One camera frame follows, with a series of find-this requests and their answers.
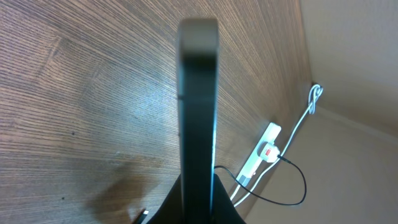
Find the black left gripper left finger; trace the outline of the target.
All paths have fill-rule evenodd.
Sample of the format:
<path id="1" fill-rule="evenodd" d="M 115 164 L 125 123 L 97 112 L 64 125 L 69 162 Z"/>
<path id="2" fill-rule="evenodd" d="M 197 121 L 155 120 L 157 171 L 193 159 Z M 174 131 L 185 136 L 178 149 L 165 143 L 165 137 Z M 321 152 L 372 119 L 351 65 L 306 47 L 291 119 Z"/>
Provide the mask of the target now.
<path id="1" fill-rule="evenodd" d="M 182 224 L 182 190 L 178 176 L 162 205 L 147 224 Z"/>

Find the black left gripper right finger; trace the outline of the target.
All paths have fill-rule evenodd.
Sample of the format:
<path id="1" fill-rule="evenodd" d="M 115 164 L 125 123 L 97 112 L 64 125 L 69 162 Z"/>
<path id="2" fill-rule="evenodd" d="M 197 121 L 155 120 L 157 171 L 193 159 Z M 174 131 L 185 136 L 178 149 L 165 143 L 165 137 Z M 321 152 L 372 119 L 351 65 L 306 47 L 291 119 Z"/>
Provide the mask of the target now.
<path id="1" fill-rule="evenodd" d="M 211 223 L 214 224 L 245 224 L 234 208 L 220 178 L 214 174 L 213 210 Z"/>

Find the blue screen smartphone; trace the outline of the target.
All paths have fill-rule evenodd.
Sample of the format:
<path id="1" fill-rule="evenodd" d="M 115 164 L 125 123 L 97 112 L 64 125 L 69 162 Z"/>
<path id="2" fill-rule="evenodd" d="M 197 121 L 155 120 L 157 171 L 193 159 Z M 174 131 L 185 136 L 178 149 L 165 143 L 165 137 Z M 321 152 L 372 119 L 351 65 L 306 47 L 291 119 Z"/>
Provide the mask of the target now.
<path id="1" fill-rule="evenodd" d="M 177 76 L 184 223 L 212 219 L 218 47 L 215 18 L 180 22 Z"/>

